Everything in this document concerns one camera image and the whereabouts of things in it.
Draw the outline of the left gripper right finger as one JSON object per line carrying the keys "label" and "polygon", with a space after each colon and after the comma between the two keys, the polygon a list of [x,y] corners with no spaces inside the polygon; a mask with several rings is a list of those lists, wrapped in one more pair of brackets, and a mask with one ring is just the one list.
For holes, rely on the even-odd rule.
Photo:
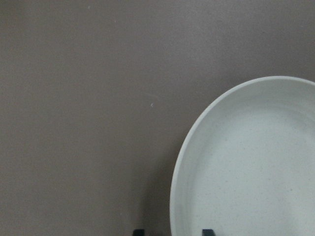
{"label": "left gripper right finger", "polygon": [[203,229],[202,236],[214,236],[214,230],[212,229]]}

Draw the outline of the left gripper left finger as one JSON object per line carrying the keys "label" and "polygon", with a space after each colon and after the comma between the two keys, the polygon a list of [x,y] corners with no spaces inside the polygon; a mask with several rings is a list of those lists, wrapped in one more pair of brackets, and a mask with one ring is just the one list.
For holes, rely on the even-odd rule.
{"label": "left gripper left finger", "polygon": [[135,229],[133,230],[133,236],[145,236],[144,229]]}

